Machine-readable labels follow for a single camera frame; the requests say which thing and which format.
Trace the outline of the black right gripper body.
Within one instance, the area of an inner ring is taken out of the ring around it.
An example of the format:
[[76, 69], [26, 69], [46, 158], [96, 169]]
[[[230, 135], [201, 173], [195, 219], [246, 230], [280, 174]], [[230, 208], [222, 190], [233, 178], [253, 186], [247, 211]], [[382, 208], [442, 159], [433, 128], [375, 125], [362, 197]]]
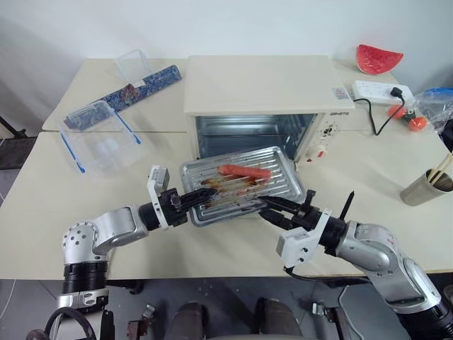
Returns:
[[293, 228], [302, 227], [306, 231], [312, 231], [316, 228], [322, 212], [311, 204], [315, 195], [316, 191], [308, 190], [304, 202], [295, 206], [292, 212], [293, 217], [291, 218], [291, 226]]

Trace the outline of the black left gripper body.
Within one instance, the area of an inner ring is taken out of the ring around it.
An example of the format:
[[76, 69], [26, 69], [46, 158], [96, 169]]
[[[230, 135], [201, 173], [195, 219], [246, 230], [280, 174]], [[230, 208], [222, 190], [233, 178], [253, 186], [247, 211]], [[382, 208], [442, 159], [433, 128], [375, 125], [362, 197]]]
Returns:
[[188, 221], [186, 200], [186, 197], [179, 195], [175, 188], [168, 189], [160, 195], [161, 208], [170, 227], [177, 227]]

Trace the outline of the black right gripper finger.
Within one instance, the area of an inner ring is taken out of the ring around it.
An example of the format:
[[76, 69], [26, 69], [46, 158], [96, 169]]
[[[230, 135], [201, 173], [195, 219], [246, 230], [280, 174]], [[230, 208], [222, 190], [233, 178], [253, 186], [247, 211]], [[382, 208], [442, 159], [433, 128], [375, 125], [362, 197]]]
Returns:
[[259, 212], [259, 215], [271, 223], [274, 226], [277, 226], [281, 229], [293, 229], [292, 221], [286, 218], [282, 213], [276, 212], [274, 210], [263, 210]]
[[268, 209], [276, 211], [285, 211], [287, 213], [297, 213], [300, 210], [301, 204], [288, 200], [286, 198], [276, 196], [259, 196], [259, 200], [265, 203]]

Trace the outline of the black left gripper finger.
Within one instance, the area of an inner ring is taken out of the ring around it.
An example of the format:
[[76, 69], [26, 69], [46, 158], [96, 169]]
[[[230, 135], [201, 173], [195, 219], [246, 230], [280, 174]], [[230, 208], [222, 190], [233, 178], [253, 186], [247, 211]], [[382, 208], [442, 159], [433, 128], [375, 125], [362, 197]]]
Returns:
[[183, 194], [180, 199], [181, 203], [206, 203], [216, 194], [217, 189], [215, 188], [199, 188]]
[[191, 197], [183, 198], [183, 211], [186, 213], [192, 208], [196, 208], [200, 205], [204, 205], [210, 201], [210, 197]]

